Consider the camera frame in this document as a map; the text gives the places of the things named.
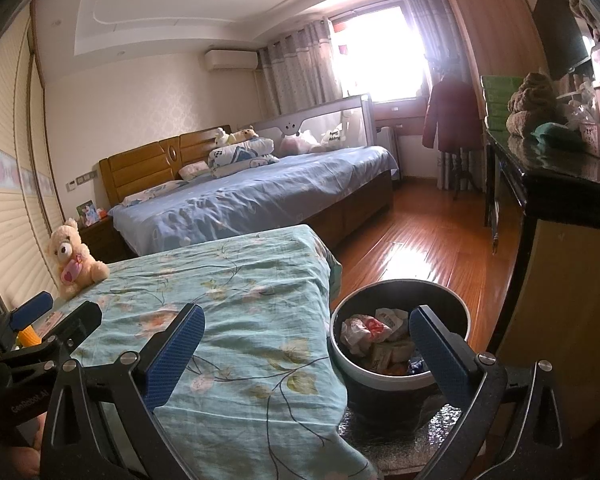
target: nightstand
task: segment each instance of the nightstand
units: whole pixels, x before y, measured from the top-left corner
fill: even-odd
[[[113,227],[113,218],[107,216],[99,222],[80,229],[82,243],[87,244],[91,255],[101,262],[112,264],[135,258],[120,233]]]

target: yellow object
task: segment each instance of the yellow object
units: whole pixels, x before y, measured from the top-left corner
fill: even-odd
[[[36,331],[33,330],[31,325],[18,332],[18,340],[22,346],[35,346],[42,343],[42,339],[40,339],[40,336],[36,334]]]

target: trash can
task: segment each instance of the trash can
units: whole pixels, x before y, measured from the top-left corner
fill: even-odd
[[[445,404],[431,372],[392,377],[361,368],[340,342],[342,323],[354,314],[373,316],[377,308],[410,312],[426,304],[451,331],[466,341],[471,329],[469,310],[453,291],[423,280],[386,280],[349,294],[331,316],[332,359],[342,372],[349,409],[363,422],[384,428],[415,431]]]

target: photo frame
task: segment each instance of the photo frame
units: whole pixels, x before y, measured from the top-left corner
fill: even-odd
[[[100,221],[100,216],[98,215],[96,206],[93,204],[93,200],[87,200],[84,204],[80,204],[76,210],[80,217],[80,223],[85,227],[89,227]]]

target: window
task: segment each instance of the window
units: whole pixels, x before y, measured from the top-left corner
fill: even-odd
[[[426,60],[420,36],[398,6],[334,26],[336,70],[345,95],[369,92],[374,101],[416,97]]]

